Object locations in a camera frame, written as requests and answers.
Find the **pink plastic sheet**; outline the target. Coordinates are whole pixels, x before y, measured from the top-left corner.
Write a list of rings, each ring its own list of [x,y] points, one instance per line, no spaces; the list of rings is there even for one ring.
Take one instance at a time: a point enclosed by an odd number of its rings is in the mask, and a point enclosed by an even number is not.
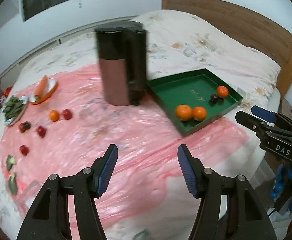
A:
[[[21,121],[31,128],[7,127],[0,156],[15,157],[18,193],[13,201],[25,217],[49,175],[71,176],[101,157],[110,144],[118,147],[118,161],[107,192],[96,201],[109,239],[184,238],[190,232],[198,202],[187,192],[177,161],[177,148],[186,144],[210,167],[238,152],[248,142],[246,132],[228,118],[220,118],[194,134],[182,137],[151,98],[139,106],[107,103],[96,65],[55,75],[58,88],[39,105],[28,105]],[[62,111],[72,118],[65,120]],[[60,118],[49,119],[51,110]],[[36,129],[47,129],[41,138]],[[26,145],[24,156],[19,147]]]

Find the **green leaf upper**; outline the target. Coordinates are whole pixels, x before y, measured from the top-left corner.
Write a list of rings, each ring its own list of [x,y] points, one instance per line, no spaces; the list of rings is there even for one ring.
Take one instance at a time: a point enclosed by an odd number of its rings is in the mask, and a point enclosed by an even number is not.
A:
[[[16,164],[15,157],[12,155],[8,155],[6,158],[6,169],[10,171],[12,167]]]

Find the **red bag on floor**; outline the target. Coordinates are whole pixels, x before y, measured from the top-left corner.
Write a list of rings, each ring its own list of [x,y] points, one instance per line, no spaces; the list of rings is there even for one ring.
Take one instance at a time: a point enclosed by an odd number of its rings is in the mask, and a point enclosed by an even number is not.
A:
[[[4,96],[5,98],[7,98],[8,95],[9,95],[9,93],[11,92],[11,90],[12,90],[12,87],[11,87],[11,86],[8,87],[8,88],[6,88],[6,89],[4,90],[4,92],[3,92],[3,96]]]

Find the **white plate with greens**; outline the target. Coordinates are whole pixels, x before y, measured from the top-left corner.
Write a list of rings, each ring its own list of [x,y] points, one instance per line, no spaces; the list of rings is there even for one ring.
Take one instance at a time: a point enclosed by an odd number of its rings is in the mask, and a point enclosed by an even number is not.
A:
[[[28,96],[12,96],[3,106],[4,124],[12,126],[20,120],[28,106]]]

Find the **orange rimmed white plate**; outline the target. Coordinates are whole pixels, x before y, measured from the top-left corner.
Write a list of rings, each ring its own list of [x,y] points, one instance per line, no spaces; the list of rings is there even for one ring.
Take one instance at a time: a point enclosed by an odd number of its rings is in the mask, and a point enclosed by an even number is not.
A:
[[[57,89],[58,87],[58,82],[55,78],[48,78],[47,86],[44,92],[44,95],[41,99],[38,101],[35,101],[34,99],[34,92],[31,94],[29,97],[29,102],[33,105],[38,105],[41,104],[42,102],[46,101]]]

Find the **black rose-gold electric kettle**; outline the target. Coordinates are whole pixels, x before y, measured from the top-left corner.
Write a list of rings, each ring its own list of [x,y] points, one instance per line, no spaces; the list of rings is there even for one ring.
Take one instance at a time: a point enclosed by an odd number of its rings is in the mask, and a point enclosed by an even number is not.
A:
[[[104,99],[115,106],[139,105],[147,83],[147,31],[135,21],[95,30]]]

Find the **orange mandarin front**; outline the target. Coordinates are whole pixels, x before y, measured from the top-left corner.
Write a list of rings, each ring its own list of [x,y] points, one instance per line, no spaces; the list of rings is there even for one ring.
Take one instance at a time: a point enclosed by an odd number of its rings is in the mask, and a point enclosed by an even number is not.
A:
[[[178,105],[175,108],[175,115],[181,121],[192,119],[192,108],[189,105]]]

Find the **green leaf lower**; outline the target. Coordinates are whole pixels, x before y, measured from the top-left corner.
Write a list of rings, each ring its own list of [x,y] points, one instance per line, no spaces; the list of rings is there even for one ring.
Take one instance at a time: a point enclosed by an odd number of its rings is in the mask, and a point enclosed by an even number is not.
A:
[[[18,193],[18,187],[16,182],[16,173],[13,172],[8,179],[8,187],[12,195],[16,196]]]

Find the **green rectangular tray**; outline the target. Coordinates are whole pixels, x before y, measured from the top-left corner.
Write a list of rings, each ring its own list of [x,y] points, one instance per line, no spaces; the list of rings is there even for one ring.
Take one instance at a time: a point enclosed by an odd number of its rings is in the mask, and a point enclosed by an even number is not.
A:
[[[228,89],[228,96],[212,102],[211,95],[217,92],[219,86]],[[149,80],[147,91],[183,137],[218,120],[243,100],[236,90],[206,68]],[[207,111],[207,118],[201,122],[181,121],[175,115],[178,105],[203,107]]]

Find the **dark plum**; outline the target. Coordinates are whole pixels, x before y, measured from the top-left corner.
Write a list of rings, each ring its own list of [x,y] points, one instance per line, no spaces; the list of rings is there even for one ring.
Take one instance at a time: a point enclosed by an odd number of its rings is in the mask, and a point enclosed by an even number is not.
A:
[[[28,122],[28,121],[25,121],[25,122],[23,123],[23,125],[24,125],[25,129],[30,129],[30,128],[31,128],[31,124],[30,124],[30,122]]]
[[[211,103],[217,103],[218,99],[219,99],[219,97],[218,97],[217,94],[212,94],[211,98],[210,98],[210,102]]]

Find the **wooden headboard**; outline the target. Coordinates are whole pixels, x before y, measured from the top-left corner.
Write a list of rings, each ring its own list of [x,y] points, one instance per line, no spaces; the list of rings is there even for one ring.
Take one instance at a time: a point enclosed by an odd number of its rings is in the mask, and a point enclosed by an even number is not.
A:
[[[283,98],[292,84],[292,33],[269,18],[222,0],[162,0],[163,10],[196,15],[237,40],[277,62],[281,72],[277,89]]]

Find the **orange carrot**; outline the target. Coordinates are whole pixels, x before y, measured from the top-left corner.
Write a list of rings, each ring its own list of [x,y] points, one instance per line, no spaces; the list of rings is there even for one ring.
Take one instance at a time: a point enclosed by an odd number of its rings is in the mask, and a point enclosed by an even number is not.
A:
[[[43,78],[38,83],[38,85],[35,89],[35,92],[33,94],[35,101],[38,101],[39,99],[41,99],[43,97],[46,86],[47,86],[47,82],[48,82],[48,77],[43,76]]]

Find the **red plum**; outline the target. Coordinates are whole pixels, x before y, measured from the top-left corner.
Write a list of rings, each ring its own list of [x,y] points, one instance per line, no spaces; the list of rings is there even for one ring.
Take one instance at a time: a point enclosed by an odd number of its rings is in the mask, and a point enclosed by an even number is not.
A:
[[[19,147],[20,153],[24,156],[27,156],[27,154],[29,153],[29,148],[26,145],[21,145]]]
[[[62,111],[62,116],[65,120],[69,120],[72,118],[72,112],[69,109],[65,109]]]
[[[27,128],[27,124],[25,122],[22,122],[22,123],[19,124],[19,131],[21,133],[24,133],[27,129],[28,129]]]
[[[47,129],[43,126],[38,126],[36,131],[41,138],[44,138],[46,135]]]

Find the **pile of green leaves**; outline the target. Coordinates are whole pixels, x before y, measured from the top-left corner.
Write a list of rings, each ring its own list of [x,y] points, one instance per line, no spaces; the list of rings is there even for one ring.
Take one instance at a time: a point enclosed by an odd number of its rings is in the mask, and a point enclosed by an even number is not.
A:
[[[16,118],[24,108],[24,101],[12,96],[4,105],[3,113],[5,120]]]

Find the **small orange mandarin back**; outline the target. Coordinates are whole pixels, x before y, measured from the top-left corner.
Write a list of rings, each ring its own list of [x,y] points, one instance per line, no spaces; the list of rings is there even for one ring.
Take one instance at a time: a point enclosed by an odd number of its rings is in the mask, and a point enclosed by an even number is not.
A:
[[[60,118],[60,114],[57,110],[51,110],[50,113],[49,113],[49,119],[52,121],[52,122],[56,122],[58,121]]]

